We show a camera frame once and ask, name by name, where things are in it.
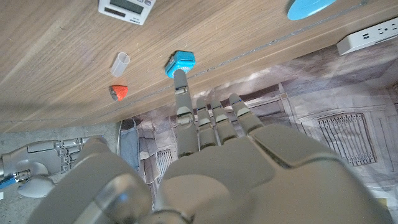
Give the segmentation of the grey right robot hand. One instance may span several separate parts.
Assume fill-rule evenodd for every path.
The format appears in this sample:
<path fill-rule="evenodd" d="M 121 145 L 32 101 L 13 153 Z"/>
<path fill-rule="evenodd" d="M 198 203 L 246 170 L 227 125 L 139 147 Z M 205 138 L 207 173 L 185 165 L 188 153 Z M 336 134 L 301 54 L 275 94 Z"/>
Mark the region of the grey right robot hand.
<path fill-rule="evenodd" d="M 88 137 L 46 140 L 1 154 L 1 189 L 18 184 L 20 195 L 43 198 L 55 187 L 52 176 L 71 170 Z"/>

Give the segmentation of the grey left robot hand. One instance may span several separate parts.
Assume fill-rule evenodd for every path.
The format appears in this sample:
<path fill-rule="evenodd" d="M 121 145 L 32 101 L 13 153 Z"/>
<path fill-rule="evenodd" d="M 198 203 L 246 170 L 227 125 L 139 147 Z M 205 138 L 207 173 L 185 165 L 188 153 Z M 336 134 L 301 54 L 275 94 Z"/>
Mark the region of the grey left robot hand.
<path fill-rule="evenodd" d="M 308 136 L 264 125 L 236 94 L 221 104 L 191 102 L 174 72 L 178 158 L 152 195 L 101 137 L 43 198 L 29 223 L 392 223 L 387 207 L 337 154 Z"/>

